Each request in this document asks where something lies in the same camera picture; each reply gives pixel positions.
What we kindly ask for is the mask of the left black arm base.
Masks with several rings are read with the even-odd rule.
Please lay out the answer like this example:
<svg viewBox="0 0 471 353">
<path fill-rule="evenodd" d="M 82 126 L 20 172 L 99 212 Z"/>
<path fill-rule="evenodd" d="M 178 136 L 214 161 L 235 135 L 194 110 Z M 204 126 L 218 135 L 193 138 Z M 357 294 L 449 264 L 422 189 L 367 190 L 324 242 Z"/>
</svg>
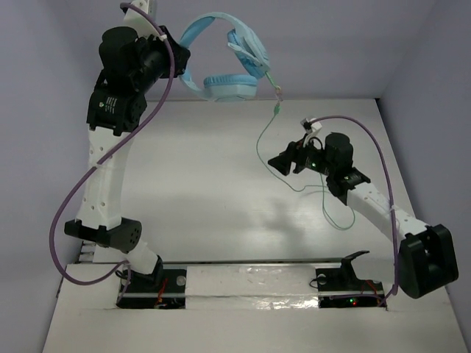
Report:
<svg viewBox="0 0 471 353">
<path fill-rule="evenodd" d="M 124 288 L 127 270 L 117 270 L 120 279 L 116 305 L 120 309 L 179 310 L 185 309 L 186 266 L 164 266 L 160 284 L 152 286 L 133 273 L 131 282 Z"/>
</svg>

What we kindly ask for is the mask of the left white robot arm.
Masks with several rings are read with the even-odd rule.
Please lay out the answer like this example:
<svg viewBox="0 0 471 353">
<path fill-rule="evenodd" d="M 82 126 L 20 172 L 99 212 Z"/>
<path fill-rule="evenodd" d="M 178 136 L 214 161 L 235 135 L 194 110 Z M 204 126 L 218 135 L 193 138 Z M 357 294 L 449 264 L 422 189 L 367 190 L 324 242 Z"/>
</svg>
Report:
<svg viewBox="0 0 471 353">
<path fill-rule="evenodd" d="M 141 240 L 140 221 L 121 214 L 121 192 L 127 157 L 135 132 L 144 123 L 145 95 L 158 79 L 182 74 L 190 51 L 180 46 L 165 26 L 157 35 L 140 36 L 128 26 L 102 35 L 99 56 L 103 68 L 91 94 L 86 123 L 89 137 L 85 194 L 75 219 L 64 232 L 124 254 L 128 274 L 147 290 L 163 284 L 163 262 Z"/>
</svg>

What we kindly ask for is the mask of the light blue headphones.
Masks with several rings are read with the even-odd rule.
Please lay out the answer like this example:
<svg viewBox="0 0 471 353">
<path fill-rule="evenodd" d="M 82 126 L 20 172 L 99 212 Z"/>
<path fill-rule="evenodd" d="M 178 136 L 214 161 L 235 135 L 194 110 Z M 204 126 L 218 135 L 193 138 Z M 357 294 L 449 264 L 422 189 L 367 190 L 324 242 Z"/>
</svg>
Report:
<svg viewBox="0 0 471 353">
<path fill-rule="evenodd" d="M 180 81 L 205 101 L 255 98 L 259 82 L 271 71 L 268 52 L 259 37 L 234 15 L 210 12 L 195 18 L 179 44 L 191 50 Z"/>
</svg>

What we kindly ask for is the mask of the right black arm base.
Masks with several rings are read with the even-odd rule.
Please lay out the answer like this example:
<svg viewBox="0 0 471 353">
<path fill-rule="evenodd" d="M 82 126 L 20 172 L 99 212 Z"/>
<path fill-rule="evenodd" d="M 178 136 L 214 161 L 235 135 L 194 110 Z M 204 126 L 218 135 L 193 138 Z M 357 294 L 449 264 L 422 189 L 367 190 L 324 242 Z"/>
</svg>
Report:
<svg viewBox="0 0 471 353">
<path fill-rule="evenodd" d="M 371 279 L 359 279 L 352 262 L 357 257 L 368 254 L 359 251 L 340 259 L 337 268 L 318 268 L 309 286 L 319 295 L 321 309 L 348 309 L 357 307 L 386 307 L 381 282 Z"/>
</svg>

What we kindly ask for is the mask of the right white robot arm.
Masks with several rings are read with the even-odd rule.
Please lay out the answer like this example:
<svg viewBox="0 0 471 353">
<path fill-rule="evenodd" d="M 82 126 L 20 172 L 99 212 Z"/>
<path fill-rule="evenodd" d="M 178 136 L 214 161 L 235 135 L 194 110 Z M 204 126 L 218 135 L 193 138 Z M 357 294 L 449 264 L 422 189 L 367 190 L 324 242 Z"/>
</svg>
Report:
<svg viewBox="0 0 471 353">
<path fill-rule="evenodd" d="M 325 176 L 341 203 L 360 213 L 393 244 L 395 289 L 418 299 L 459 277 L 453 237 L 442 224 L 430 225 L 396 206 L 353 165 L 353 145 L 342 133 L 330 133 L 323 146 L 307 138 L 292 141 L 268 161 L 283 176 L 305 169 Z"/>
</svg>

